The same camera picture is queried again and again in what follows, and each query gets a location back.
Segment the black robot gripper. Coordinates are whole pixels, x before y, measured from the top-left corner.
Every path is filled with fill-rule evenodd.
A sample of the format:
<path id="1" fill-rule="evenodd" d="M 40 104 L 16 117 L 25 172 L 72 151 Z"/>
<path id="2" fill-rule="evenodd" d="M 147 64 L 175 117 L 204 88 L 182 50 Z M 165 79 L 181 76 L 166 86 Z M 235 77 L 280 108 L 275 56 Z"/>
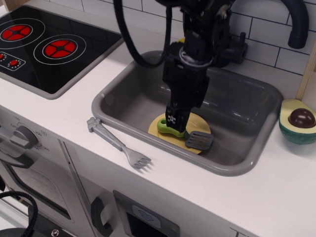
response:
<path id="1" fill-rule="evenodd" d="M 166 125 L 179 132 L 185 131 L 191 109 L 202 106 L 209 84 L 206 68 L 195 68 L 181 60 L 183 46 L 181 42 L 171 44 L 162 76 L 171 90 L 165 112 Z"/>

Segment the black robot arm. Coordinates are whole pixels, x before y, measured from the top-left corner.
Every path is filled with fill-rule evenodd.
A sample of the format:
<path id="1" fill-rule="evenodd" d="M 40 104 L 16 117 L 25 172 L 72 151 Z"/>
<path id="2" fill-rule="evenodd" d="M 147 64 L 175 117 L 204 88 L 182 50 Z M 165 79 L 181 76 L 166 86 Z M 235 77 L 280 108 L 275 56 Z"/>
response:
<path id="1" fill-rule="evenodd" d="M 171 90 L 166 106 L 166 125 L 182 133 L 191 109 L 199 108 L 205 98 L 213 60 L 231 44 L 232 0 L 184 0 L 185 41 L 170 45 L 162 80 Z"/>

